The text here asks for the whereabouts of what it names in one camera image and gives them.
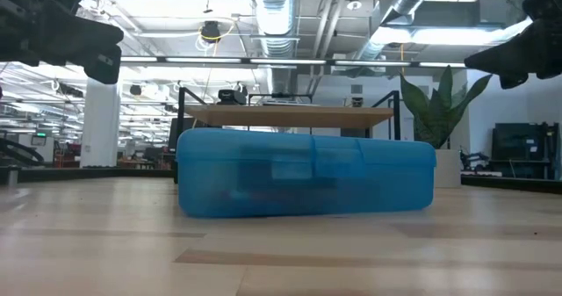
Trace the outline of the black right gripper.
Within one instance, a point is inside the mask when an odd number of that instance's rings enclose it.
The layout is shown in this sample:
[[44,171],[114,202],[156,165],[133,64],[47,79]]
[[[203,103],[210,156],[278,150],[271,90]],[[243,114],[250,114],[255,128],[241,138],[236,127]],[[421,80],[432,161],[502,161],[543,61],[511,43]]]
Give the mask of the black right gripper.
[[524,0],[532,23],[510,40],[464,59],[465,66],[500,75],[501,87],[513,89],[530,74],[550,79],[561,74],[561,0]]

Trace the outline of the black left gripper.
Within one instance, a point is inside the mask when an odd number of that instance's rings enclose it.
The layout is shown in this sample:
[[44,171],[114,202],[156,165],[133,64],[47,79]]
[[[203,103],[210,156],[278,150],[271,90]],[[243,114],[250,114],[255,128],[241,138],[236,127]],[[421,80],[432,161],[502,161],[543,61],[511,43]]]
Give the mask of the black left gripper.
[[30,21],[30,49],[40,61],[53,66],[68,63],[100,83],[119,78],[120,41],[124,33],[116,26],[80,18],[82,0],[21,0]]

